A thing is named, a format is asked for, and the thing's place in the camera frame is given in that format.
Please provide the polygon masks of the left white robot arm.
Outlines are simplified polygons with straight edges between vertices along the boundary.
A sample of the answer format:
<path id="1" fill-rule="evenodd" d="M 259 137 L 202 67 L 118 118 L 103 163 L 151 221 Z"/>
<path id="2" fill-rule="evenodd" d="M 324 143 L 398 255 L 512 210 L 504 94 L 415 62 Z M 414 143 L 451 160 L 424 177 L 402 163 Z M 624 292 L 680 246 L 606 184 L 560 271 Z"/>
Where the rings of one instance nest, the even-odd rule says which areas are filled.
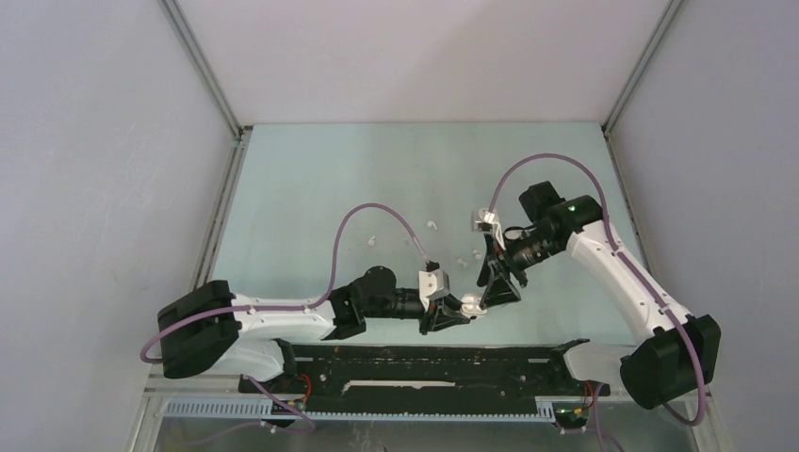
<path id="1" fill-rule="evenodd" d="M 436 266 L 419 272 L 417 288 L 399 288 L 392 270 L 372 267 L 318 306 L 309 299 L 235 294 L 217 280 L 158 313 L 160 362 L 168 379 L 241 374 L 281 393 L 298 379 L 294 344 L 350 338 L 366 331 L 369 318 L 415 320 L 426 334 L 469 323 L 479 307 L 475 294 L 453 296 L 448 275 Z"/>

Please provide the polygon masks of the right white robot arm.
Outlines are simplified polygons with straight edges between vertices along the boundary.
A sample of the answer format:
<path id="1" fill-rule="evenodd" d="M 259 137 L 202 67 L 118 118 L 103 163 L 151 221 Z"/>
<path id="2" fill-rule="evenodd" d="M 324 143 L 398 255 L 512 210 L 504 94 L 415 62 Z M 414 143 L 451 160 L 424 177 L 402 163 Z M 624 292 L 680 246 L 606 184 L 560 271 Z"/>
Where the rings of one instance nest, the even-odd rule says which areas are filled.
<path id="1" fill-rule="evenodd" d="M 547 370 L 551 387 L 571 394 L 585 380 L 622 386 L 647 410 L 691 391 L 704 394 L 714 378 L 722 336 L 716 320 L 692 314 L 669 296 L 615 236 L 593 197 L 567 200 L 543 182 L 530 186 L 519 202 L 530 221 L 527 227 L 503 228 L 487 209 L 474 215 L 473 228 L 486 244 L 478 311 L 518 302 L 527 269 L 566 253 L 610 294 L 635 340 L 632 347 L 587 340 L 562 346 L 559 360 Z"/>

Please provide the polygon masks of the white case with black window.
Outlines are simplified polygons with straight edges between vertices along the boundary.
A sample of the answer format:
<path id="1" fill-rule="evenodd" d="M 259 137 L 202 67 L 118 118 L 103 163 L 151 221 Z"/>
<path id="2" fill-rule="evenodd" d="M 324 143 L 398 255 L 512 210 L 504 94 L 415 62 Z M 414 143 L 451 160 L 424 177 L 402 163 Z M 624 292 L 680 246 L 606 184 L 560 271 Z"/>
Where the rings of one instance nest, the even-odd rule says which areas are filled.
<path id="1" fill-rule="evenodd" d="M 463 316 L 475 319 L 487 314 L 487 309 L 481 305 L 480 294 L 465 294 L 461 298 L 460 312 Z"/>

